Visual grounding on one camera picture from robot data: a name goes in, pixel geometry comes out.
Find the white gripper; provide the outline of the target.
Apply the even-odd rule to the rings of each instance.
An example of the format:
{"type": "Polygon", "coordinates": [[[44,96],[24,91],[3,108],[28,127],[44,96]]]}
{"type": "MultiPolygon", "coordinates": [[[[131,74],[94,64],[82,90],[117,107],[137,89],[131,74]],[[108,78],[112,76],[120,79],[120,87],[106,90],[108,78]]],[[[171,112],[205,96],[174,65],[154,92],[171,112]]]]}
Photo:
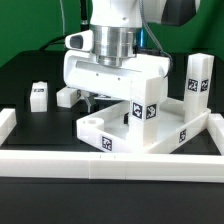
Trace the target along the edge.
{"type": "MultiPolygon", "coordinates": [[[[131,58],[122,58],[118,67],[102,65],[91,52],[91,30],[68,35],[65,45],[68,51],[64,57],[63,78],[68,87],[127,101],[134,98],[143,102],[166,100],[168,58],[136,54],[131,58]]],[[[84,100],[87,111],[91,113],[96,106],[95,97],[85,95],[84,100]]],[[[129,125],[129,113],[124,115],[123,123],[129,125]]]]}

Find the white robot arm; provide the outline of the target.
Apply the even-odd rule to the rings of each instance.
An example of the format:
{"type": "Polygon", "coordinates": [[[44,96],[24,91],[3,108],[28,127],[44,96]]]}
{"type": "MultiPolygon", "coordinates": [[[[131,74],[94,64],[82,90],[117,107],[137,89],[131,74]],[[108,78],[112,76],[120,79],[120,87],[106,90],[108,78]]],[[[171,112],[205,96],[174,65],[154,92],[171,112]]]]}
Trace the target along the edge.
{"type": "Polygon", "coordinates": [[[150,23],[182,26],[200,0],[92,0],[87,31],[66,37],[63,78],[67,86],[127,100],[131,126],[155,126],[167,98],[172,58],[163,48],[140,46],[150,23]]]}

